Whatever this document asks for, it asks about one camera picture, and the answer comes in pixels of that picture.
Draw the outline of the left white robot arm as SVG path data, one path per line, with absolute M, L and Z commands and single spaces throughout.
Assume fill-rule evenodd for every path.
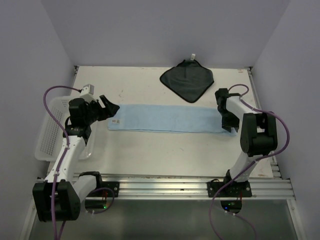
M 118 197 L 118 188 L 102 180 L 98 171 L 85 171 L 73 182 L 76 166 L 92 133 L 92 124 L 112 118 L 120 109 L 104 95 L 97 100 L 82 97 L 68 102 L 69 114 L 62 124 L 62 144 L 53 168 L 32 195 L 41 222 L 75 221 L 87 196 Z

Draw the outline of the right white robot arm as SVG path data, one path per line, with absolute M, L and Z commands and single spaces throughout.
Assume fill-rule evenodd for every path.
M 278 147 L 276 118 L 246 106 L 239 93 L 230 93 L 227 88 L 218 89 L 215 99 L 222 117 L 221 127 L 228 132 L 240 131 L 241 153 L 222 185 L 223 192 L 232 197 L 241 190 L 240 183 L 249 180 L 259 158 Z

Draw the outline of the light blue towel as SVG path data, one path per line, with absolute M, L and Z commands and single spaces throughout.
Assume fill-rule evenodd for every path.
M 111 131 L 237 135 L 235 129 L 222 128 L 216 108 L 183 105 L 122 104 L 107 127 Z

